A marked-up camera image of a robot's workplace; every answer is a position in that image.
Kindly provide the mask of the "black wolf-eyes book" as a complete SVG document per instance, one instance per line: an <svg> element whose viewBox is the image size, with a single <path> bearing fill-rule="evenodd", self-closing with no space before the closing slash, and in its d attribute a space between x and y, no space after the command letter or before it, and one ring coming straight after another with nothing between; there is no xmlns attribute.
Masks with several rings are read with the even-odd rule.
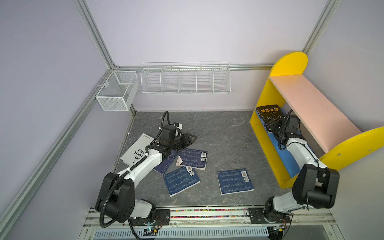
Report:
<svg viewBox="0 0 384 240"><path fill-rule="evenodd" d="M261 124L262 126L264 127L264 129L266 130L267 133L271 133L272 130L271 130L271 127L270 127L270 122L272 120L270 120L270 114L265 112L265 113L262 113L261 111L259 110L255 110L255 113L257 114L257 117L259 118L259 120L261 121Z"/></svg>

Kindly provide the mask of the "black book orange title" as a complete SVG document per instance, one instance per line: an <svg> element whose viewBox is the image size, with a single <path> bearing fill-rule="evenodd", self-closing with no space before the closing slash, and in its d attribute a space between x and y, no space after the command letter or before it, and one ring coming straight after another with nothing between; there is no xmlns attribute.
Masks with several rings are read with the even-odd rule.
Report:
<svg viewBox="0 0 384 240"><path fill-rule="evenodd" d="M269 113L271 115L270 120L272 121L285 118L285 114L283 113L283 111L280 109L278 105L260 106L260 107L256 107L256 110L259 110L262 113L265 113L265 112Z"/></svg>

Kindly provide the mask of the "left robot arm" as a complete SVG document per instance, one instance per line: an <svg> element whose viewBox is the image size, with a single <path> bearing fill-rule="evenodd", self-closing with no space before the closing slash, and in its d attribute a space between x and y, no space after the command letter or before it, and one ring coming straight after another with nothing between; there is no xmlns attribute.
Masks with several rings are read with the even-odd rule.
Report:
<svg viewBox="0 0 384 240"><path fill-rule="evenodd" d="M115 222L130 223L133 219L148 224L156 222L156 205L136 199L135 188L172 151L183 150L197 140L197 136L183 133L182 128L180 123L171 123L169 112L164 112L158 134L135 151L133 163L117 174L108 173L104 177L95 206L102 228Z"/></svg>

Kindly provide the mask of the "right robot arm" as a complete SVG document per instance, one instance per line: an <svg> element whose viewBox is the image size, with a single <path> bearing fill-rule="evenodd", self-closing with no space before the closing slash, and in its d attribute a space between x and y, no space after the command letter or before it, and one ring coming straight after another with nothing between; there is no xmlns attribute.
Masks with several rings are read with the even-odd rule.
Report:
<svg viewBox="0 0 384 240"><path fill-rule="evenodd" d="M300 132L301 121L290 110L283 122L271 128L281 151L289 151L301 168L292 190L266 201L263 211L269 223L299 209L331 209L336 201L340 174L328 168L310 149Z"/></svg>

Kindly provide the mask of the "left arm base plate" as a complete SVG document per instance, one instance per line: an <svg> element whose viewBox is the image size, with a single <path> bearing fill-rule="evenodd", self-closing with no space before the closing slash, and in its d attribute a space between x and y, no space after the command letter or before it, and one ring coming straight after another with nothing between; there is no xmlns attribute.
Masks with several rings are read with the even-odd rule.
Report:
<svg viewBox="0 0 384 240"><path fill-rule="evenodd" d="M170 224L170 209L156 209L147 218L130 218L133 226L168 226Z"/></svg>

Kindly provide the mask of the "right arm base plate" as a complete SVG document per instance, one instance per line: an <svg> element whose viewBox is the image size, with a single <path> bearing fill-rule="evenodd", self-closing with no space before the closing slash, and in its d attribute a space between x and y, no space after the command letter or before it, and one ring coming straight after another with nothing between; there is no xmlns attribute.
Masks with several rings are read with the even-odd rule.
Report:
<svg viewBox="0 0 384 240"><path fill-rule="evenodd" d="M246 216L250 218L252 224L290 224L291 217L288 214L272 211L265 213L264 207L248 208Z"/></svg>

